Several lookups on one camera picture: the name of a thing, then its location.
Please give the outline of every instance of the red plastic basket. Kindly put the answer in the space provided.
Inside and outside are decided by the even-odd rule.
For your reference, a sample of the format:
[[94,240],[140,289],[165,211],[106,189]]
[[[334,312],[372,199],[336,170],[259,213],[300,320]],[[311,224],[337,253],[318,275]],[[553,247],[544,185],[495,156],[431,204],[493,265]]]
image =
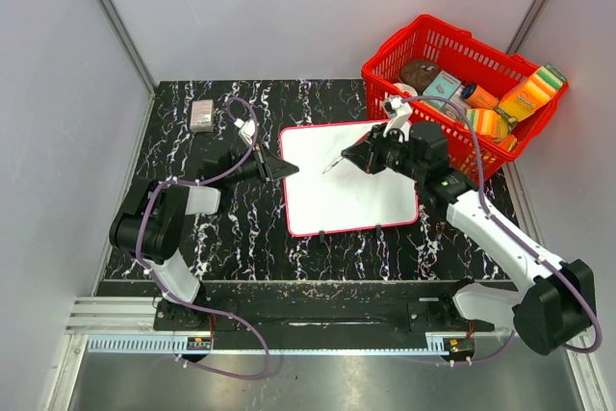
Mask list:
[[[463,83],[477,82],[498,98],[539,67],[520,55],[506,55],[473,39],[469,31],[423,14],[395,33],[362,67],[362,77],[366,82],[368,119],[387,117],[380,107],[380,103],[387,96],[408,96],[394,87],[394,83],[398,82],[402,67],[416,58],[427,58],[437,63]],[[479,137],[486,179],[504,163],[511,162],[522,154],[530,140],[546,127],[558,107],[560,97],[568,88],[569,85],[565,84],[550,103],[516,126],[513,134],[518,143],[512,152]],[[452,121],[423,102],[414,103],[410,120],[438,122],[449,140],[451,163],[477,181],[473,140],[464,125]]]

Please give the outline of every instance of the metal floor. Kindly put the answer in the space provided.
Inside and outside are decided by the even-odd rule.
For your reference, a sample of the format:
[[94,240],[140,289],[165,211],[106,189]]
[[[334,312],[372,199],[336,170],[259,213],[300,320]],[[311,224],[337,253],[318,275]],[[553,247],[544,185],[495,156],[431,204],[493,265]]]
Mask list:
[[[478,340],[477,357],[498,348]],[[258,372],[260,356],[208,358],[234,372]],[[235,410],[581,410],[564,351],[548,357],[521,341],[485,365],[451,369],[384,356],[274,357],[275,373],[240,381],[183,369],[170,356],[87,353],[72,411]]]

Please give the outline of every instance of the gray wall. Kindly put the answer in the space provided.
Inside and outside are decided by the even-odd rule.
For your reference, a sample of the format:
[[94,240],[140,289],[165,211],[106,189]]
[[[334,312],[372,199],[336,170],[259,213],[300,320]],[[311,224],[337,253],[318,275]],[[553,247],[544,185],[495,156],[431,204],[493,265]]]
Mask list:
[[158,80],[359,77],[432,13],[506,48],[531,0],[115,0]]
[[0,0],[0,402],[45,395],[100,265],[147,95],[95,0]]
[[518,162],[544,238],[595,273],[605,343],[598,353],[616,394],[616,2],[551,0],[522,53],[571,80],[552,124]]

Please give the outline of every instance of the purple cable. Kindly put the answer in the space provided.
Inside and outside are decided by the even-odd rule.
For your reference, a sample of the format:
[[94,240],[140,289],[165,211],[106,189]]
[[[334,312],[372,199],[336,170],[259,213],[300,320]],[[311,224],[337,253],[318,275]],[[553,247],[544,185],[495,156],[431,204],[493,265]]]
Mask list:
[[[252,136],[252,143],[250,144],[250,146],[248,147],[248,149],[246,150],[246,152],[244,153],[242,158],[235,165],[233,165],[231,168],[229,168],[228,170],[226,170],[222,174],[217,175],[216,177],[209,178],[207,180],[203,180],[202,182],[199,183],[200,186],[205,186],[205,185],[209,185],[211,183],[214,183],[214,182],[220,180],[221,178],[226,177],[227,175],[229,175],[230,173],[235,171],[237,168],[239,168],[246,161],[246,159],[248,159],[248,156],[250,156],[250,153],[254,149],[254,146],[255,146],[255,144],[257,142],[257,134],[259,132],[259,125],[257,124],[257,115],[255,115],[254,110],[252,109],[252,107],[245,100],[243,100],[243,99],[241,99],[241,98],[239,98],[237,96],[234,96],[234,97],[228,98],[227,101],[225,102],[226,111],[231,116],[231,118],[232,118],[232,120],[234,122],[237,119],[233,115],[231,115],[231,112],[230,112],[230,109],[229,109],[230,104],[233,101],[241,102],[244,105],[244,107],[248,110],[248,112],[250,113],[250,117],[252,118],[252,120],[254,120],[254,122],[255,122],[255,131],[254,131],[254,135]],[[216,309],[213,309],[213,308],[200,307],[198,305],[194,305],[192,303],[186,302],[186,301],[182,300],[181,298],[179,298],[178,296],[176,296],[175,294],[172,294],[169,291],[169,289],[165,286],[163,281],[161,281],[160,278],[157,276],[156,271],[152,270],[152,266],[149,263],[147,263],[145,260],[143,260],[143,258],[141,257],[141,248],[143,246],[143,237],[145,235],[145,227],[147,226],[147,221],[149,220],[150,215],[152,214],[152,210],[154,209],[154,204],[156,202],[156,198],[158,197],[158,195],[161,193],[161,191],[163,189],[165,189],[169,185],[173,185],[173,184],[184,185],[184,186],[189,186],[189,187],[194,187],[195,186],[194,182],[188,182],[186,180],[166,180],[164,182],[161,182],[158,185],[158,187],[156,187],[154,192],[152,192],[152,195],[150,196],[150,199],[149,199],[147,205],[145,206],[145,211],[143,212],[143,220],[141,221],[141,227],[140,227],[140,230],[139,230],[139,235],[137,236],[137,243],[135,245],[135,259],[139,262],[139,264],[145,270],[151,271],[151,278],[152,278],[152,280],[156,283],[156,285],[159,287],[159,289],[161,290],[161,292],[164,295],[167,295],[168,297],[173,299],[176,303],[179,303],[180,305],[184,305],[185,307],[188,307],[190,309],[193,309],[193,310],[196,310],[196,311],[199,311],[199,312],[209,313],[209,314],[212,314],[212,315],[219,315],[221,317],[228,317],[230,319],[233,319],[233,320],[236,320],[236,321],[240,322],[241,324],[246,326],[246,328],[249,331],[252,331],[252,333],[255,335],[255,337],[259,340],[259,342],[263,346],[263,350],[264,350],[265,355],[266,355],[266,365],[264,366],[264,368],[263,368],[263,370],[261,372],[258,372],[256,374],[235,374],[234,372],[218,370],[216,368],[211,368],[211,367],[205,366],[205,365],[199,365],[197,363],[189,363],[189,362],[187,362],[187,364],[190,364],[191,366],[193,366],[195,368],[199,368],[200,370],[204,370],[204,371],[208,371],[208,372],[215,372],[217,374],[226,375],[227,377],[232,377],[234,379],[261,379],[263,377],[266,377],[266,376],[268,376],[270,374],[270,364],[271,364],[270,349],[268,348],[268,344],[266,343],[266,341],[263,338],[263,336],[261,335],[261,333],[252,324],[250,324],[248,321],[246,321],[242,317],[239,317],[239,316],[237,316],[237,315],[235,315],[233,313],[225,312],[225,311],[222,311],[222,310],[216,310]]]
[[[481,162],[481,149],[479,145],[479,139],[477,138],[475,129],[473,128],[473,125],[467,118],[466,114],[462,110],[460,110],[457,106],[453,105],[449,100],[447,100],[446,98],[442,98],[440,96],[426,95],[426,96],[411,96],[408,98],[402,98],[402,101],[407,102],[407,103],[410,103],[412,101],[420,101],[420,100],[442,101],[443,103],[447,104],[450,108],[452,108],[462,117],[462,120],[468,127],[469,132],[471,132],[471,138],[473,139],[473,145],[475,146],[475,154],[476,154],[476,159],[477,159],[477,175],[479,177],[479,202],[484,212],[504,233],[507,234],[507,236],[509,236],[521,248],[523,248],[526,252],[528,252],[534,259],[536,259],[541,264],[543,264],[549,271],[551,271],[560,280],[560,282],[571,292],[573,297],[577,300],[577,303],[579,303],[581,308],[586,313],[586,316],[590,319],[593,327],[595,328],[595,342],[593,343],[593,345],[588,348],[579,348],[579,347],[574,347],[574,346],[565,344],[564,347],[576,353],[592,353],[593,351],[597,351],[597,349],[601,346],[601,343],[603,341],[603,333],[601,330],[601,326],[599,324],[599,320],[597,319],[597,315],[595,315],[595,312],[593,312],[593,309],[590,307],[590,305],[588,305],[588,302],[584,300],[584,297],[582,297],[578,289],[576,289],[576,287],[571,283],[571,281],[569,281],[560,271],[558,271],[552,264],[550,264],[550,262],[548,262],[547,260],[542,260],[539,252],[537,252],[532,246],[528,245],[522,238],[520,238],[516,233],[514,233],[513,230],[511,230],[506,224],[504,224],[502,220],[500,220],[498,217],[493,216],[492,213],[490,212],[490,209],[488,208],[487,199],[485,196],[485,187],[483,185],[483,182],[484,182],[483,163]],[[511,342],[511,339],[513,339],[513,336],[511,336],[508,343],[505,344],[501,348],[501,350],[497,351],[495,354],[487,358],[484,358],[484,360],[492,359],[496,355],[501,354],[501,351],[505,350],[508,347],[508,344],[509,342]]]

